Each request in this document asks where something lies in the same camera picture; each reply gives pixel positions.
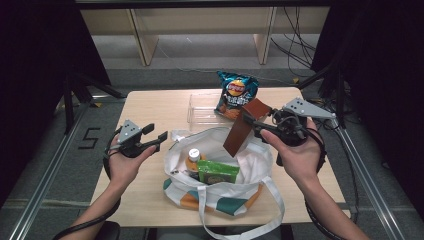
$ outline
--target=green packaging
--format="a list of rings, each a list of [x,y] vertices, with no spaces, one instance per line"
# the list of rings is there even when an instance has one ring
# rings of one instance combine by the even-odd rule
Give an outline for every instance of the green packaging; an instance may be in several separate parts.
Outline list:
[[[235,183],[239,167],[202,160],[197,162],[200,182],[212,185],[219,182]]]

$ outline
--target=transparent box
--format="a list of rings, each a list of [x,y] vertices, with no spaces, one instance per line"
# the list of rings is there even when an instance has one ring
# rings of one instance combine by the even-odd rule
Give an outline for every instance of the transparent box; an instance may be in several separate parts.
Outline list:
[[[215,112],[221,94],[191,94],[187,122],[190,131],[200,132],[213,127],[232,127],[234,120]]]

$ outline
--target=controller cable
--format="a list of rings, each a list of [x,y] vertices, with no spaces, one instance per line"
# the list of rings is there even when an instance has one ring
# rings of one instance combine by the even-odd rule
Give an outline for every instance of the controller cable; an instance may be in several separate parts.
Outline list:
[[[103,167],[104,167],[104,169],[105,169],[105,171],[106,171],[106,174],[107,174],[107,176],[109,177],[109,179],[110,179],[109,158],[110,158],[110,156],[112,156],[113,154],[115,154],[115,153],[116,153],[116,152],[115,152],[115,153],[109,154],[109,151],[111,150],[111,149],[110,149],[110,145],[112,144],[112,141],[113,141],[113,139],[115,138],[115,136],[116,136],[118,133],[120,133],[120,132],[121,132],[121,129],[122,129],[122,126],[114,132],[114,134],[113,134],[113,136],[110,138],[110,140],[109,140],[109,142],[108,142],[108,144],[107,144],[107,146],[106,146],[106,148],[105,148],[105,152],[104,152],[104,157],[103,157]],[[97,218],[95,218],[95,219],[93,219],[93,220],[90,220],[90,221],[88,221],[88,222],[81,223],[81,224],[78,224],[78,225],[76,225],[76,226],[69,227],[69,228],[67,228],[67,229],[65,229],[65,230],[63,230],[63,231],[61,231],[61,232],[59,232],[58,234],[56,234],[56,236],[54,236],[53,240],[61,239],[62,237],[66,236],[66,235],[69,235],[69,234],[74,233],[74,232],[76,232],[76,231],[80,231],[80,230],[82,230],[82,229],[85,229],[85,228],[88,228],[88,227],[91,227],[91,226],[94,226],[94,225],[96,225],[96,224],[99,224],[99,223],[101,223],[101,222],[106,221],[106,219],[108,219],[110,216],[112,216],[112,215],[116,212],[116,210],[118,210],[118,208],[119,208],[119,205],[120,205],[120,204],[121,204],[121,199],[119,199],[119,200],[115,203],[115,205],[112,207],[112,209],[110,209],[108,212],[106,212],[106,213],[105,213],[105,214],[103,214],[102,216],[97,217]]]
[[[315,134],[313,134],[311,131],[313,131],[314,133],[316,133],[321,139],[322,136],[321,134],[312,128],[301,128],[300,129],[303,133],[305,133],[306,135],[308,135],[309,137],[311,137],[312,139],[315,140],[315,142],[318,143],[318,146],[321,150],[320,153],[320,158],[318,161],[318,166],[317,166],[317,173],[319,172],[319,170],[321,169],[322,165],[324,165],[325,162],[325,155],[327,155],[327,152],[325,151],[325,145],[323,140],[321,141],[320,139],[318,139],[317,136],[315,136]],[[305,200],[305,206],[306,206],[306,210],[308,211],[309,217],[311,218],[312,222],[314,223],[314,225],[318,228],[318,230],[320,230],[326,237],[333,239],[333,240],[343,240],[344,238],[337,236],[336,234],[334,234],[333,232],[331,232],[330,230],[328,230],[327,228],[325,228],[318,220],[318,218],[316,217],[315,213],[312,211],[312,209],[310,208],[308,202]]]

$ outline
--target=black backdrop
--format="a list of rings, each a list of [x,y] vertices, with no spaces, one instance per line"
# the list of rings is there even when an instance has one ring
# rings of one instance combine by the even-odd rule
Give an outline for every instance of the black backdrop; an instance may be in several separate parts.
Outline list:
[[[332,7],[317,46],[315,71],[330,62],[365,2]],[[355,54],[341,69],[363,123],[424,219],[424,2],[371,2],[365,34],[350,46]]]
[[[77,9],[2,0],[0,31],[2,206],[52,120],[66,75],[110,81]]]

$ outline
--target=gray floor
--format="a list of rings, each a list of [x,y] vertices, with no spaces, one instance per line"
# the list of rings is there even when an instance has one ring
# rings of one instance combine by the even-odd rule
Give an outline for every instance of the gray floor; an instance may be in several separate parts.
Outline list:
[[[303,36],[304,40],[311,45],[316,45],[318,37],[318,35]],[[287,41],[283,35],[276,35],[274,39],[282,47],[286,49],[290,47],[290,41]],[[272,83],[274,86],[288,86],[292,83],[295,75],[287,71],[288,68],[301,75],[312,74],[304,66],[287,58],[274,45],[270,46],[267,64],[259,65],[251,35],[161,36],[154,59],[149,67],[141,66],[132,36],[96,36],[94,40],[113,86],[124,92],[143,89],[143,86],[152,88],[152,86],[162,83],[168,84],[167,88],[177,88],[178,84],[169,79],[174,80],[183,76],[191,78],[195,76],[199,78],[199,81],[202,78],[215,79],[215,70],[249,73],[258,76],[264,84]],[[303,56],[299,48],[293,49],[293,52]],[[284,74],[281,74],[279,69],[284,69]],[[316,97],[319,83],[306,88],[303,91],[304,97]],[[85,110],[79,129],[68,147],[66,160],[60,166],[52,185],[49,186],[49,191],[46,193],[35,219],[31,222],[25,239],[52,238],[88,206],[96,178],[101,170],[102,148],[109,138],[111,129],[116,126],[123,104],[123,101],[104,101],[101,107],[91,106]],[[76,111],[80,111],[80,109],[81,107],[75,108]],[[348,132],[371,172],[382,198],[394,214],[404,239],[422,239],[424,235],[422,220],[390,170],[381,166],[384,159],[381,158],[365,127],[358,124],[359,120],[354,114],[349,115],[347,120]],[[28,164],[8,201],[1,209],[0,239],[8,239],[11,236],[26,203],[36,191],[43,173],[48,168],[51,159],[54,158],[56,149],[60,146],[64,125],[64,111],[62,107],[59,107],[55,121],[45,134],[43,142],[40,143],[39,151]],[[353,179],[340,141],[332,131],[323,129],[320,131],[328,145],[329,159],[343,194],[349,205],[353,206],[355,202]],[[82,141],[84,136],[98,139],[93,149],[84,149],[85,146],[92,144],[92,142]],[[356,183],[359,194],[358,225],[372,239],[388,239],[390,234],[383,227],[375,206],[370,201],[370,197],[357,175]],[[293,225],[293,232],[295,239],[325,239],[313,224]],[[145,229],[143,228],[124,228],[121,239],[143,239],[144,235]]]

